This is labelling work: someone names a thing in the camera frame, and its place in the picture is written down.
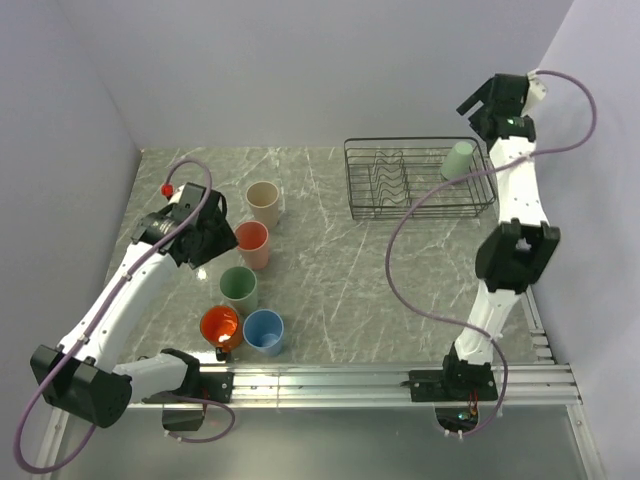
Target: red cup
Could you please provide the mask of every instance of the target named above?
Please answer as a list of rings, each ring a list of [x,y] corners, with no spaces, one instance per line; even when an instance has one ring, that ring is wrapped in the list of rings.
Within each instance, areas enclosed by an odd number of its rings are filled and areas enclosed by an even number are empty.
[[[235,231],[238,251],[251,270],[260,270],[269,263],[269,230],[251,220],[241,223]]]
[[[229,353],[242,343],[242,327],[231,307],[217,305],[200,320],[200,333],[211,345]]]

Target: gray wall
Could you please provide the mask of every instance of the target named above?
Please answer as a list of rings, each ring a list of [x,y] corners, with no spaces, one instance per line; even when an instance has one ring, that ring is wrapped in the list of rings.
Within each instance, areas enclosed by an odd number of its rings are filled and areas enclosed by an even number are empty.
[[[139,152],[55,2],[0,2],[0,469],[55,345],[100,291]],[[23,442],[35,460],[47,407]]]
[[[576,0],[542,61],[593,90],[600,123],[580,150],[539,161],[560,247],[536,288],[554,352],[571,361],[611,479],[640,478],[640,3]],[[549,82],[537,115],[541,146],[587,128],[575,88]]]
[[[468,134],[455,108],[535,67],[571,0],[59,0],[140,146]]]

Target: plastic cup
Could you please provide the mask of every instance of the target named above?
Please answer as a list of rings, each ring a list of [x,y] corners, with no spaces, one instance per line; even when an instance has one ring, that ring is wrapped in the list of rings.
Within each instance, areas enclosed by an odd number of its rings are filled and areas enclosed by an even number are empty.
[[[217,305],[200,320],[200,333],[211,345],[229,353],[242,343],[242,328],[238,315],[225,305]]]
[[[445,180],[452,180],[469,173],[469,167],[473,161],[473,145],[469,142],[456,143],[447,158],[442,162],[440,174]]]
[[[220,292],[242,315],[249,315],[258,308],[258,279],[247,267],[226,270],[220,277]]]
[[[280,189],[271,182],[256,182],[247,189],[247,203],[253,218],[271,230],[278,224]]]
[[[272,310],[256,310],[244,321],[243,334],[253,348],[275,357],[282,350],[284,322]]]
[[[269,263],[269,230],[254,220],[244,222],[236,228],[238,251],[247,266],[252,270],[260,270]]]

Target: dish rack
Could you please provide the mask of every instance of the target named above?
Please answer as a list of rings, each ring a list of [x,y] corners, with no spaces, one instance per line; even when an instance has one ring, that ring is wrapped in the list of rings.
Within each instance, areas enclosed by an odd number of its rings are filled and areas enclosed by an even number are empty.
[[[470,171],[486,170],[471,137],[350,138],[344,143],[349,207],[354,220],[398,219],[413,202],[445,181],[440,167],[460,141],[473,146]],[[496,199],[491,176],[470,178],[436,193],[414,218],[476,217]]]

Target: light green cup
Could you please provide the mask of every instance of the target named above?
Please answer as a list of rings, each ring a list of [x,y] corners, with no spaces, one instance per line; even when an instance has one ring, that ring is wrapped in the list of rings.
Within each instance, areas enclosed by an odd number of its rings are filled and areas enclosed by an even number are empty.
[[[456,143],[440,167],[440,174],[445,180],[453,180],[469,173],[473,160],[473,145],[469,142]]]
[[[247,316],[258,309],[258,279],[247,267],[233,267],[220,277],[220,292],[236,312]]]

